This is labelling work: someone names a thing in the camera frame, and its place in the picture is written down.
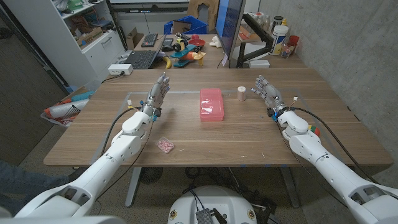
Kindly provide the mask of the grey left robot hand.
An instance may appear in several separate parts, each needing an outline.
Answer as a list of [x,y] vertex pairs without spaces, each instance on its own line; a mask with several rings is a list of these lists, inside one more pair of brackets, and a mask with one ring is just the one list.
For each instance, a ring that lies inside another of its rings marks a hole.
[[142,106],[142,112],[148,116],[152,116],[160,111],[165,95],[170,90],[169,81],[170,78],[166,77],[166,73],[163,72],[148,92],[147,98]]

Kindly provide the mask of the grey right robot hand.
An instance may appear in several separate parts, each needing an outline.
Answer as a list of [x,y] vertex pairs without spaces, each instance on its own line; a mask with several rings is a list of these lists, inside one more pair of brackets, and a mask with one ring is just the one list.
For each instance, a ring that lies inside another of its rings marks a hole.
[[251,91],[264,100],[267,106],[268,117],[277,120],[283,112],[288,110],[280,91],[271,85],[262,75],[256,78],[255,88],[252,88]]

